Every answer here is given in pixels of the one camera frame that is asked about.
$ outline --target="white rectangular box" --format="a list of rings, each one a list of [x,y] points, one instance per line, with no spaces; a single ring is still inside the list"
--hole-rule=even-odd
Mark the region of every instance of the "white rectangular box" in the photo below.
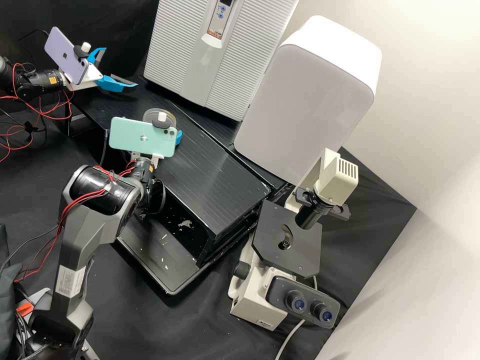
[[[241,121],[298,0],[160,0],[146,79]]]

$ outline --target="microscope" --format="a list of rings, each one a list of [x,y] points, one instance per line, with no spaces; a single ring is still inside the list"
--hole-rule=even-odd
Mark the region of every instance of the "microscope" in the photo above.
[[[358,173],[357,165],[326,148],[284,207],[263,201],[256,230],[233,269],[230,314],[270,331],[287,314],[322,328],[334,326],[340,303],[297,279],[319,273],[322,224],[318,221],[325,215],[350,218],[345,201],[358,185]],[[305,184],[312,184],[312,189]]]

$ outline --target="black robot motor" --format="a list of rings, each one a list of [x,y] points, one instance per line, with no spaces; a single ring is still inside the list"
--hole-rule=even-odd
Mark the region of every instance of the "black robot motor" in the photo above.
[[[59,70],[41,70],[28,72],[21,66],[14,66],[6,58],[0,56],[0,89],[7,94],[17,96],[28,102],[43,94],[62,90],[63,76]]]

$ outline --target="robotic arm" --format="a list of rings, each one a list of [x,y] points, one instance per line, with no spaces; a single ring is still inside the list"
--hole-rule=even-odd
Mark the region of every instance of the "robotic arm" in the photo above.
[[[85,338],[93,323],[93,310],[86,302],[87,277],[92,257],[99,245],[115,241],[123,227],[152,191],[153,174],[148,159],[135,165],[131,177],[109,174],[101,169],[81,166],[66,184],[60,201],[60,212],[73,199],[105,189],[105,193],[77,205],[67,215],[61,240],[60,255],[52,291],[36,303],[29,325],[36,332],[32,341],[43,339],[62,352],[62,359],[78,359]]]
[[[28,102],[43,94],[62,90],[64,76],[56,69],[26,72],[16,68],[14,73],[10,61],[0,56],[0,89],[13,96],[12,84],[15,85],[18,97]]]

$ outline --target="black fabric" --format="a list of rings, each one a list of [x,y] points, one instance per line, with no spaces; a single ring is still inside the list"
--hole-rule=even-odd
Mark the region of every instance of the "black fabric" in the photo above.
[[[15,331],[14,279],[22,266],[15,264],[3,270],[0,276],[0,360],[9,354]]]
[[[99,131],[101,147],[103,132]],[[10,249],[55,224],[67,179],[79,165],[95,162],[81,144],[54,131],[49,130],[45,147],[35,146],[16,151],[0,163],[0,222],[8,227]],[[348,199],[350,221],[323,219],[318,284],[349,306],[415,207],[348,152],[340,152],[359,164],[360,183]],[[43,242],[26,246],[15,261],[27,262]],[[88,341],[95,352],[101,359],[119,360],[274,359],[297,320],[287,318],[270,332],[229,314],[232,301],[227,290],[241,246],[175,297],[165,295],[120,246],[99,247],[87,295],[94,311]],[[29,294],[53,287],[58,254],[57,246],[42,271],[24,281]],[[281,360],[314,359],[331,332],[305,324]]]
[[[7,227],[0,223],[0,264],[9,257],[9,243],[7,241]]]
[[[158,4],[158,0],[3,1],[0,56],[13,63],[31,62],[28,50],[37,69],[55,69],[57,66],[44,50],[44,34],[37,31],[21,44],[17,39],[34,29],[49,32],[56,26],[74,45],[88,42],[92,50],[106,47],[99,70],[125,78],[136,72],[148,52]],[[44,105],[54,101],[56,95],[42,98]],[[2,107],[8,112],[25,108],[13,101],[3,102]]]

